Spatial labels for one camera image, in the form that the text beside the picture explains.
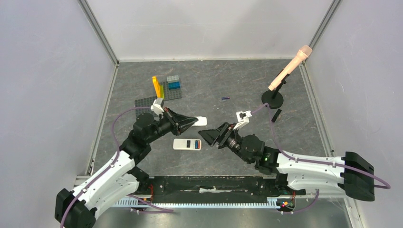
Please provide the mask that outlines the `white remote control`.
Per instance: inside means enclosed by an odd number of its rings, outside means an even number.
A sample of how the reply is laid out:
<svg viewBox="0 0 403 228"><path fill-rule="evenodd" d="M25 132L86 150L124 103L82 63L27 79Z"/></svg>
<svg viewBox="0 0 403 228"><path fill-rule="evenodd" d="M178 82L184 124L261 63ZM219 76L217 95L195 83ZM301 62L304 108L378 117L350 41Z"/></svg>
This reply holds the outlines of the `white remote control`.
<svg viewBox="0 0 403 228"><path fill-rule="evenodd" d="M194 148L195 140L197 140L197 139L174 139L173 149L180 150L180 151L197 151Z"/></svg>

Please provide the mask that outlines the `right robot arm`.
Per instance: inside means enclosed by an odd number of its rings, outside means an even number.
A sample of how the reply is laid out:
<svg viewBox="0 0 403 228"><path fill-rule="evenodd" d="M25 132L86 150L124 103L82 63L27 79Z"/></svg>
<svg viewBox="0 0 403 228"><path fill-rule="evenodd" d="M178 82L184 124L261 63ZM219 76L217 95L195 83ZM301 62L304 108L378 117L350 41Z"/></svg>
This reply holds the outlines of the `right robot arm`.
<svg viewBox="0 0 403 228"><path fill-rule="evenodd" d="M263 174L277 174L277 192L312 190L344 193L356 200L375 200L374 167L356 152L344 156L316 157L301 155L265 145L256 135L240 136L227 122L198 134L211 147L228 148Z"/></svg>

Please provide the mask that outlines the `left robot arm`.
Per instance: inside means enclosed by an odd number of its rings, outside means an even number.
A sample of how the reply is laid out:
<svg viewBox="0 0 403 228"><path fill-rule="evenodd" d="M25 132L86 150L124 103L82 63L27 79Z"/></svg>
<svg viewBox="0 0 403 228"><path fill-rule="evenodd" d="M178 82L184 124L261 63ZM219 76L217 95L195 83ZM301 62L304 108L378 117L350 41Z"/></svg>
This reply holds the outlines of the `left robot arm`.
<svg viewBox="0 0 403 228"><path fill-rule="evenodd" d="M198 121L167 107L159 112L158 119L151 113L140 114L128 137L102 168L72 190L62 189L57 194L55 219L60 227L92 228L120 199L148 191L149 176L137 165L151 151L151 143L168 133L181 135Z"/></svg>

